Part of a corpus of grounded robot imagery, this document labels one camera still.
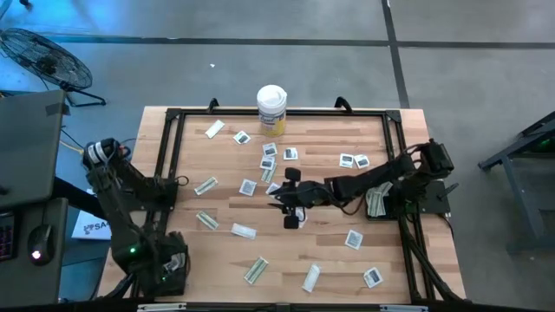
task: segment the electric fan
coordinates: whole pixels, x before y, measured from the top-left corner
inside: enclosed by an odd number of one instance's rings
[[[100,100],[75,104],[67,96],[72,107],[106,105],[101,97],[82,91],[93,84],[93,76],[87,66],[49,39],[25,29],[10,28],[0,33],[0,48],[14,62],[60,89]]]

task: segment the gray floor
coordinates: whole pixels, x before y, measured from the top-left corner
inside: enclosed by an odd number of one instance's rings
[[[0,28],[56,34],[212,38],[387,39],[379,0],[35,0],[14,3]],[[406,41],[553,41],[549,0],[390,0]],[[81,143],[133,138],[146,105],[255,105],[265,84],[283,86],[295,106],[329,107],[338,95],[355,107],[400,107],[388,48],[64,43],[94,75],[90,92],[106,107],[73,109],[68,132]],[[413,108],[444,142],[459,182],[450,195],[465,290],[476,302],[553,309],[555,256],[509,256],[524,225],[506,176],[476,164],[553,110],[555,50],[401,49]],[[0,59],[0,89],[42,91],[35,76]],[[79,155],[61,147],[58,174],[86,188]],[[75,211],[69,216],[69,227]],[[104,243],[69,240],[66,263],[102,257]],[[61,296],[88,299],[101,260],[64,267]]]

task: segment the disinfecting wipes container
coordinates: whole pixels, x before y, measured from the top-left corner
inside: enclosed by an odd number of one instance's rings
[[[270,137],[283,134],[287,93],[279,86],[268,85],[258,91],[257,102],[262,133]]]

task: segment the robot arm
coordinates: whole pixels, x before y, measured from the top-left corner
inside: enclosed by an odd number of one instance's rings
[[[127,275],[137,276],[145,296],[182,295],[189,265],[183,237],[178,232],[163,236],[151,227],[140,228],[129,214],[137,210],[132,205],[169,208],[175,202],[177,182],[146,178],[127,161],[114,139],[88,144],[83,165],[112,231],[114,261]]]

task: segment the wooden tabletop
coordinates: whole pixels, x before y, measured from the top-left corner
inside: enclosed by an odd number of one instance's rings
[[[133,154],[133,165],[152,176],[167,107],[145,107]],[[402,125],[407,145],[426,142],[428,130],[420,109],[404,109]],[[225,127],[211,140],[205,131],[216,120]],[[173,125],[168,151],[173,149]],[[244,130],[252,140],[238,145],[233,135]],[[395,153],[399,153],[392,131]],[[401,239],[396,222],[369,222],[363,210],[344,215],[336,207],[307,210],[303,229],[283,228],[283,215],[267,203],[267,183],[261,181],[262,145],[277,144],[277,170],[272,182],[284,181],[284,169],[300,169],[303,180],[357,175],[363,170],[339,167],[339,154],[366,154],[371,167],[387,161],[382,123],[372,117],[288,116],[285,134],[267,138],[260,133],[257,116],[187,116],[180,148],[177,175],[191,183],[182,187],[167,231],[181,231],[189,245],[191,273],[186,293],[160,298],[181,302],[313,302],[313,303],[405,303],[409,302]],[[299,160],[283,160],[286,147],[296,147]],[[166,156],[164,172],[168,170]],[[219,184],[197,196],[193,189],[210,177]],[[257,181],[253,197],[238,192],[243,179]],[[206,228],[195,215],[205,211],[219,222],[216,231]],[[140,222],[144,214],[134,212]],[[257,230],[250,240],[230,233],[234,223]],[[459,296],[465,295],[451,233],[444,220],[423,215],[422,226],[428,257],[441,277]],[[349,230],[364,235],[360,250],[344,245]],[[254,285],[244,279],[258,257],[269,265]],[[312,263],[322,268],[312,293],[301,289]],[[384,282],[369,289],[364,271],[376,267]],[[419,290],[424,296],[420,265],[415,265]],[[123,278],[123,272],[108,255],[99,288],[107,294]]]

